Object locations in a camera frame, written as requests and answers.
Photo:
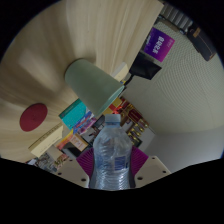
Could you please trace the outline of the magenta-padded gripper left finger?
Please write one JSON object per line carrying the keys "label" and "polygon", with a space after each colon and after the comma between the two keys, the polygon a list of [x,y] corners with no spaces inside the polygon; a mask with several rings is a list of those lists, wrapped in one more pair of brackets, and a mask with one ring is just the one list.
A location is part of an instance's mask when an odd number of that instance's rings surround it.
{"label": "magenta-padded gripper left finger", "polygon": [[68,159],[57,171],[56,175],[84,188],[89,187],[94,170],[93,149],[89,148],[75,156],[69,149],[65,149]]}

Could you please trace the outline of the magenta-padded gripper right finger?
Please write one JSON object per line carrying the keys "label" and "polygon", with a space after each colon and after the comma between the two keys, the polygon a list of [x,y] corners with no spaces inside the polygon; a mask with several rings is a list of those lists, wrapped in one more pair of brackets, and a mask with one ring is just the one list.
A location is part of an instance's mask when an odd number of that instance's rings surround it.
{"label": "magenta-padded gripper right finger", "polygon": [[137,147],[132,147],[130,162],[130,187],[140,188],[159,180],[171,172],[157,156],[147,156]]}

